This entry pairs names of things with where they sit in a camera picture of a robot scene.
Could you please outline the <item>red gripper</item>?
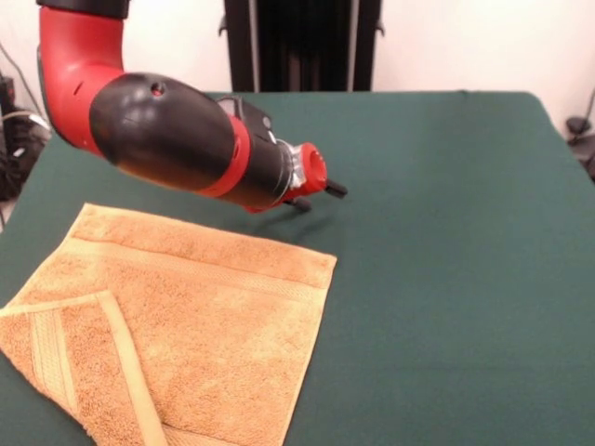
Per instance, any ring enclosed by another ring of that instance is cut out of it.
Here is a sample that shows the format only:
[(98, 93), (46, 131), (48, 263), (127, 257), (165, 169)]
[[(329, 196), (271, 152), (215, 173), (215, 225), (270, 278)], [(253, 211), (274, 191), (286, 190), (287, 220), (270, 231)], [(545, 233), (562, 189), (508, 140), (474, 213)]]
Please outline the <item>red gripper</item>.
[(291, 205), (297, 210), (311, 210), (307, 196), (321, 191), (336, 198), (344, 198), (348, 194), (345, 186), (328, 179), (324, 158), (314, 144), (304, 142), (294, 146), (278, 141), (277, 146), (290, 155), (292, 170), (286, 191), (273, 205), (264, 208), (246, 206), (247, 212), (261, 213), (281, 204)]

